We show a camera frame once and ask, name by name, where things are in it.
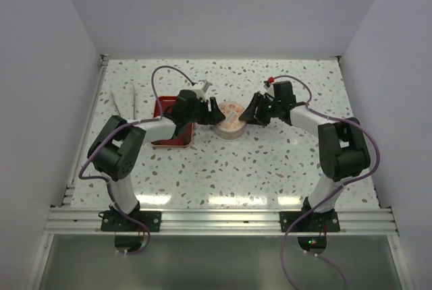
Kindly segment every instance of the red box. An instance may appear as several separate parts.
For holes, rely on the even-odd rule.
[[[162,110],[165,111],[169,106],[174,106],[176,103],[176,96],[160,96],[159,100],[162,104]],[[155,111],[153,112],[153,118],[160,115],[159,107],[157,102],[155,103]],[[171,140],[158,140],[157,142],[152,142],[151,144],[156,147],[187,147],[192,143],[192,131],[194,124],[190,123],[186,126],[184,133],[177,138]]]

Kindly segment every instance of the white wall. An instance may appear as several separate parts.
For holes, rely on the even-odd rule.
[[[375,185],[393,207],[417,289],[430,289],[432,0],[375,0],[342,58],[355,113],[376,139]]]
[[[373,0],[72,0],[100,53],[341,55]]]
[[[98,68],[70,0],[0,0],[0,289],[26,285]]]

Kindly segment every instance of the black mounting bracket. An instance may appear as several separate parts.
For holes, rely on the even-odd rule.
[[[311,209],[308,198],[305,199],[301,211],[281,211],[279,212],[279,219],[281,224],[281,231],[285,233],[288,227],[305,212]],[[292,229],[294,233],[300,232],[317,232],[322,231],[327,233],[340,232],[340,224],[337,212],[332,209],[327,212],[313,212],[308,215],[305,219],[302,219]]]
[[[134,209],[128,216],[146,225],[151,233],[157,233],[161,228],[162,213],[160,211],[140,211],[138,207],[138,210]],[[99,217],[102,218],[101,231],[143,232],[140,226],[125,219],[113,208],[100,212]]]

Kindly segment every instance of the speckled tabletop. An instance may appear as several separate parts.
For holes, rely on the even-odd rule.
[[[137,118],[153,116],[150,76],[160,65],[175,66],[193,80],[207,79],[213,83],[208,96],[215,96],[219,103],[236,101],[245,108],[254,92],[264,92],[263,80],[290,74],[310,86],[312,108],[338,117],[352,115],[336,60],[110,60],[86,150],[106,120],[116,114],[110,90],[123,117],[132,118],[134,85]],[[166,69],[155,81],[160,96],[176,95],[187,86],[181,75]],[[297,83],[293,86],[297,101],[306,100],[306,90]],[[248,125],[236,140],[223,140],[212,127],[195,125],[187,148],[143,145],[132,183],[144,208],[300,208],[322,174],[317,142],[316,137],[278,119],[265,128]],[[94,172],[89,167],[86,174]],[[102,181],[74,181],[72,207],[109,205]],[[372,180],[348,187],[336,207],[378,208]]]

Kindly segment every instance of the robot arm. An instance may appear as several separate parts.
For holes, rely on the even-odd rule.
[[[216,99],[212,97],[208,101],[206,98],[209,86],[210,83],[205,80],[195,83],[188,90],[181,90],[175,105],[164,112],[163,118],[144,120],[124,128],[93,158],[95,169],[109,180],[111,196],[121,211],[130,214],[140,208],[132,189],[130,172],[143,144],[177,137],[190,123],[215,125],[225,119],[225,115],[217,107]],[[93,142],[87,157],[90,157],[109,134],[128,122],[132,123],[134,120],[112,116]]]
[[[288,125],[299,127],[318,137],[319,159],[323,175],[303,204],[310,209],[325,199],[343,182],[360,175],[371,164],[362,132],[348,123],[335,122],[311,113],[305,103],[297,103],[290,81],[265,82],[266,93],[254,94],[251,103],[240,116],[253,125],[268,125],[271,118],[279,118]],[[358,123],[355,118],[350,121]],[[315,212],[325,214],[334,210],[340,193],[318,207]]]

